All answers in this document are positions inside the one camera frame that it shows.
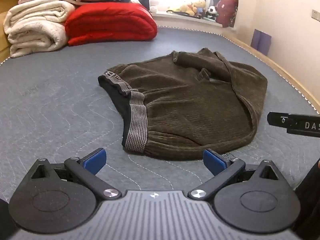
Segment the metal screw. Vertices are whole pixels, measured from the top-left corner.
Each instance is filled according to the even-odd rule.
[[[195,198],[202,198],[205,195],[207,195],[207,193],[202,189],[195,189],[195,190],[191,191],[190,194],[191,194],[191,196],[193,196]]]
[[[108,188],[103,191],[103,194],[106,197],[116,197],[119,195],[119,191],[117,191],[115,188]]]

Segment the white blanket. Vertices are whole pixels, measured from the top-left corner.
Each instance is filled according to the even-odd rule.
[[[35,20],[64,22],[74,10],[74,5],[60,0],[33,0],[18,4],[8,11],[3,23],[4,32],[9,34],[15,24]]]
[[[36,20],[18,23],[10,31],[8,41],[11,57],[60,49],[68,39],[63,24]]]

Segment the yellow plush toy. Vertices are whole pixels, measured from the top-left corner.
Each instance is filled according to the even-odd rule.
[[[193,11],[193,6],[191,3],[183,3],[183,5],[180,6],[180,11],[181,12],[186,12],[188,14],[190,14],[190,16],[194,16],[195,13]]]
[[[195,14],[201,15],[204,8],[205,8],[206,2],[205,0],[197,0],[195,2],[192,3],[192,7],[193,9],[196,8],[196,10],[194,11]]]
[[[168,7],[168,10],[174,11],[174,12],[180,12],[180,5],[178,4],[173,4]]]

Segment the blue gripper pad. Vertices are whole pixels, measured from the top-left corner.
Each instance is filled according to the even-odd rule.
[[[98,148],[92,153],[88,154],[86,157],[82,158],[81,161],[82,166],[86,170],[96,175],[107,163],[107,153],[105,149]]]
[[[214,176],[230,166],[230,161],[210,149],[203,151],[203,163]]]

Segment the dark green sweater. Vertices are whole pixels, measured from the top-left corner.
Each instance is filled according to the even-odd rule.
[[[118,65],[98,80],[124,119],[124,148],[176,160],[250,143],[268,84],[252,66],[207,48]]]

